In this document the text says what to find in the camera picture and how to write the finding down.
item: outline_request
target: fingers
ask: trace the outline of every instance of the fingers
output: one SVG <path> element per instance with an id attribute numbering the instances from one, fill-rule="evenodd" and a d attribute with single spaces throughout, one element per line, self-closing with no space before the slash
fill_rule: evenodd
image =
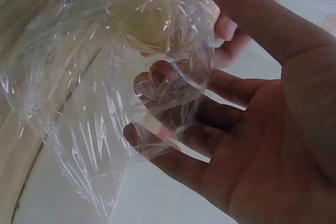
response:
<path id="1" fill-rule="evenodd" d="M 261 79 L 241 79 L 219 69 L 214 69 L 208 89 L 229 102 L 248 107 L 255 93 L 267 81 Z"/>
<path id="2" fill-rule="evenodd" d="M 334 46 L 334 38 L 272 0 L 214 0 L 220 11 L 281 64 L 307 50 Z"/>
<path id="3" fill-rule="evenodd" d="M 199 104 L 191 102 L 165 110 L 155 110 L 155 99 L 146 101 L 147 97 L 153 96 L 153 92 L 149 90 L 153 89 L 153 85 L 160 87 L 172 71 L 175 70 L 168 62 L 157 61 L 151 67 L 151 73 L 142 73 L 136 77 L 134 81 L 136 90 L 145 94 L 141 99 L 151 114 L 167 129 L 175 132 L 183 144 L 210 158 L 218 141 L 224 137 L 224 131 L 232 129 L 243 111 L 219 104 L 207 96 L 202 96 Z M 177 80 L 179 85 L 184 88 L 190 86 L 181 76 L 178 78 L 180 78 Z"/>
<path id="4" fill-rule="evenodd" d="M 137 145 L 139 135 L 133 124 L 129 124 L 124 128 L 123 135 L 131 145 Z M 161 141 L 148 131 L 146 135 L 149 136 L 149 143 Z M 172 179 L 202 194 L 202 181 L 207 169 L 207 163 L 189 157 L 172 147 L 167 150 L 166 154 L 155 157 L 150 161 Z"/>

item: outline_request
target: palm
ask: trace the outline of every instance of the palm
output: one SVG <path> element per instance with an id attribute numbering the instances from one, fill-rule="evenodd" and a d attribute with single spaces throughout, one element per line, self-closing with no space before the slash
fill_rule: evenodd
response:
<path id="1" fill-rule="evenodd" d="M 304 148 L 299 148 L 301 137 L 290 121 L 281 83 L 266 82 L 214 153 L 204 177 L 204 193 L 209 199 L 216 198 L 215 202 L 218 195 L 225 195 L 217 206 L 242 223 L 272 223 L 277 218 L 287 223 L 288 211 L 297 217 L 306 211 L 296 206 L 309 203 L 302 190 L 309 186 L 310 171 L 305 167 L 311 161 Z M 231 149 L 230 145 L 240 147 Z"/>

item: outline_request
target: person's hand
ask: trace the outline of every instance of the person's hand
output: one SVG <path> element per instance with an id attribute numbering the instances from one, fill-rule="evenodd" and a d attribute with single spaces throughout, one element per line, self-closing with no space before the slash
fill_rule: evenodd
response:
<path id="1" fill-rule="evenodd" d="M 251 38 L 239 29 L 224 11 L 221 11 L 215 24 L 215 33 L 226 42 L 220 48 L 215 49 L 214 67 L 228 67 L 251 41 Z"/>
<path id="2" fill-rule="evenodd" d="M 181 141 L 210 162 L 175 148 L 151 162 L 242 224 L 336 223 L 335 38 L 272 0 L 214 1 L 282 65 L 281 80 L 214 70 L 208 88 L 247 109 L 204 97 Z M 173 69 L 155 65 L 158 85 Z M 174 131 L 178 110 L 157 118 Z M 136 142 L 132 124 L 124 136 Z"/>

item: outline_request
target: clear plastic film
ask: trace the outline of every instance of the clear plastic film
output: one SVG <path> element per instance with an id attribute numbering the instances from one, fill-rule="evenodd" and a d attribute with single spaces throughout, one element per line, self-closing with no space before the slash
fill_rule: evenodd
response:
<path id="1" fill-rule="evenodd" d="M 212 0 L 56 3 L 6 52 L 1 89 L 108 221 L 124 169 L 139 160 L 133 147 L 155 157 L 193 123 L 218 8 Z M 131 122 L 133 146 L 123 137 Z"/>

